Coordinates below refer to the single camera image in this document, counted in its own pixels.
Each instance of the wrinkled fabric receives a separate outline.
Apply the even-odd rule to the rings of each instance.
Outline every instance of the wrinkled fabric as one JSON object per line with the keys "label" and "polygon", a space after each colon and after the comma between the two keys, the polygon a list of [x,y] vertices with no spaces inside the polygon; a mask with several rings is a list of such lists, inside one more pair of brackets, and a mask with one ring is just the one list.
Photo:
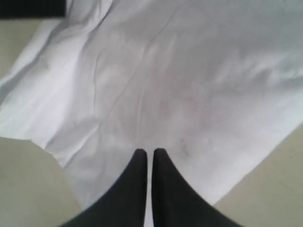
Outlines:
{"label": "wrinkled fabric", "polygon": [[214,204],[303,120],[300,0],[75,0],[48,23],[0,81],[0,136],[50,152],[84,208],[158,147]]}

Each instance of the white cloth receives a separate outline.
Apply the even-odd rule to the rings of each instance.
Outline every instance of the white cloth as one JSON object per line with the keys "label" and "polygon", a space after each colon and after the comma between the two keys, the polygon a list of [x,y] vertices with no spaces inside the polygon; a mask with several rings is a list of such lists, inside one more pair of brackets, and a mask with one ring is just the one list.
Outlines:
{"label": "white cloth", "polygon": [[301,0],[77,0],[51,23],[0,82],[0,136],[53,154],[83,207],[158,147],[214,204],[303,120]]}

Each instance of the floor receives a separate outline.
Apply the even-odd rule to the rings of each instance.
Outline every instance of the floor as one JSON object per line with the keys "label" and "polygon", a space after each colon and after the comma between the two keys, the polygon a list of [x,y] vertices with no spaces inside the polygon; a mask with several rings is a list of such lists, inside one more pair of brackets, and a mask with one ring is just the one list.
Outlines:
{"label": "floor", "polygon": [[[40,21],[0,22],[0,77]],[[303,126],[215,206],[247,227],[303,225]],[[0,226],[53,227],[81,211],[54,158],[29,141],[0,138]]]}

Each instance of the white sheet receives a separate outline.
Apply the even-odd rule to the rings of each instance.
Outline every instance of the white sheet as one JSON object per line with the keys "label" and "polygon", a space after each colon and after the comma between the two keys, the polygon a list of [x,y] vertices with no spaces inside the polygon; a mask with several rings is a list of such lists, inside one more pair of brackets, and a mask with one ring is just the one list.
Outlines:
{"label": "white sheet", "polygon": [[300,0],[77,0],[57,23],[0,82],[0,136],[53,154],[83,207],[157,147],[214,204],[303,120]]}

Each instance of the dark object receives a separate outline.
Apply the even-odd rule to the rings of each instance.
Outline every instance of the dark object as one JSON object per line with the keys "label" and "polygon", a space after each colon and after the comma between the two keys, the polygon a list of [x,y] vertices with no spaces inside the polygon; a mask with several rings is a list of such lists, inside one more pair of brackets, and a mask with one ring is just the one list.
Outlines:
{"label": "dark object", "polygon": [[108,192],[62,227],[143,227],[146,189],[147,156],[138,149]]}
{"label": "dark object", "polygon": [[187,184],[164,149],[153,156],[151,197],[155,227],[239,227]]}
{"label": "dark object", "polygon": [[0,0],[0,18],[64,17],[66,0]]}

